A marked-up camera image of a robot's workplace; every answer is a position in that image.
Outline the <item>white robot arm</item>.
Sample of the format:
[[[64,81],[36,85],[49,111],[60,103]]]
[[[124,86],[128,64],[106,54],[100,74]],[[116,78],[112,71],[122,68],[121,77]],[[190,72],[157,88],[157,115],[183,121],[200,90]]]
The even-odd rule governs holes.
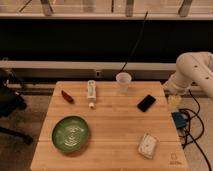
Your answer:
[[[210,52],[188,52],[176,60],[176,71],[164,83],[175,95],[183,95],[195,82],[209,98],[213,99],[213,54]]]

